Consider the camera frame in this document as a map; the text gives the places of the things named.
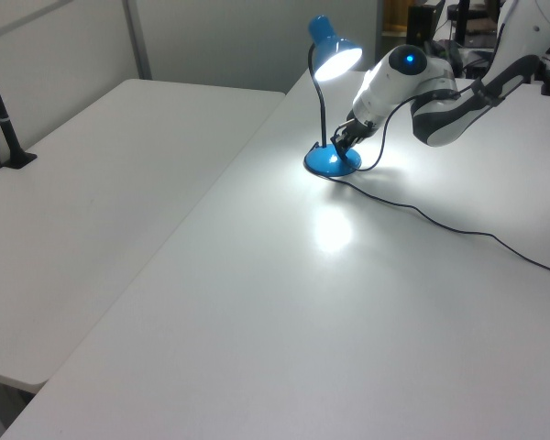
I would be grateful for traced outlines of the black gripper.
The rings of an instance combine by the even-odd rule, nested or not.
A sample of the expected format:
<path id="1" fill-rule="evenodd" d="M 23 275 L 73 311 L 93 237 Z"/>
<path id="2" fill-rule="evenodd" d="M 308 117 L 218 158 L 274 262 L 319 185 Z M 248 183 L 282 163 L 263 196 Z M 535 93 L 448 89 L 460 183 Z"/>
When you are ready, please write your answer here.
<path id="1" fill-rule="evenodd" d="M 362 141 L 372 137 L 377 132 L 377 126 L 372 122 L 361 123 L 356 118 L 346 122 L 345 129 L 336 131 L 331 137 L 331 142 L 336 146 L 336 153 L 343 162 L 356 162 L 357 153 L 352 150 L 351 141 Z"/>

